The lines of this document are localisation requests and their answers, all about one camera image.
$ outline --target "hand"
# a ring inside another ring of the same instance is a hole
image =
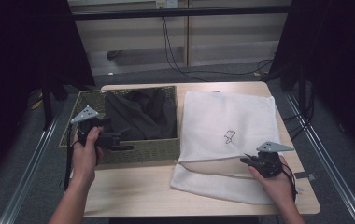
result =
[[[87,136],[85,147],[77,141],[75,134],[73,144],[74,173],[61,202],[53,213],[50,223],[81,223],[84,214],[85,203],[91,184],[95,179],[96,153],[95,142],[103,128],[94,127]],[[100,148],[97,148],[99,158],[103,156]]]
[[[279,156],[282,163],[288,165],[283,156]],[[284,165],[283,169],[287,174],[291,174],[289,169]],[[259,180],[262,183],[265,192],[268,196],[274,201],[274,203],[280,207],[286,203],[294,203],[293,197],[291,195],[291,181],[283,173],[271,178],[264,178],[260,173],[252,166],[249,167],[250,172],[253,177]]]
[[[71,184],[79,185],[85,189],[89,189],[93,180],[95,179],[96,160],[101,160],[103,151],[97,148],[99,158],[96,158],[95,142],[98,139],[99,133],[103,128],[93,127],[87,136],[85,147],[77,142],[77,135],[75,134],[73,147],[73,167],[74,173]]]

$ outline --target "metal rail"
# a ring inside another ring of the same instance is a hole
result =
[[[297,100],[291,94],[287,94],[287,98],[289,104],[291,105],[291,109],[294,111],[294,114],[299,119],[300,124],[305,129],[305,134],[308,140],[310,141],[312,147],[315,149],[315,152],[318,154],[320,161],[322,162],[326,172],[329,174],[329,177],[332,179],[332,182],[340,194],[341,199],[355,220],[355,194],[352,192],[343,176],[341,176],[332,158],[329,156],[327,149],[320,141],[314,128],[311,126],[311,124],[308,124],[305,121],[304,117],[301,116]]]
[[[14,194],[9,200],[6,209],[3,212],[3,215],[0,217],[0,224],[11,224],[14,223],[17,215],[20,212],[23,200],[27,192],[29,191],[30,185],[33,178],[35,177],[38,164],[41,161],[41,158],[44,154],[44,151],[47,149],[48,143],[52,137],[52,134],[55,130],[59,115],[62,113],[64,102],[59,103],[57,114],[50,124],[49,128],[46,131],[43,131],[43,134],[38,141],[35,152],[30,159],[28,166],[26,167],[25,172],[22,175],[21,181],[17,188],[15,189]]]
[[[214,16],[233,14],[288,13],[309,10],[308,7],[270,6],[270,7],[204,7],[204,8],[167,8],[102,12],[74,12],[69,17],[76,21],[128,19],[150,17]]]

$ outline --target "metal bracket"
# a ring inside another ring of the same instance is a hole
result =
[[[279,152],[279,151],[293,151],[294,148],[281,145],[274,142],[265,142],[261,146],[257,147],[258,151],[263,152]]]
[[[71,124],[79,123],[87,119],[93,119],[96,118],[99,115],[98,112],[96,112],[94,109],[89,107],[88,105],[81,111],[79,114],[77,114],[71,121]]]

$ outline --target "forearm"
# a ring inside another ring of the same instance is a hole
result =
[[[71,183],[55,210],[50,223],[80,223],[84,214],[89,188]]]
[[[281,204],[278,206],[279,212],[283,217],[285,224],[305,223],[294,202]]]

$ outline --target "mesh laundry bag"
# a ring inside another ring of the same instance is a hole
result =
[[[181,152],[170,185],[216,199],[272,203],[239,160],[257,155],[256,148],[266,141],[280,143],[273,97],[188,91]]]

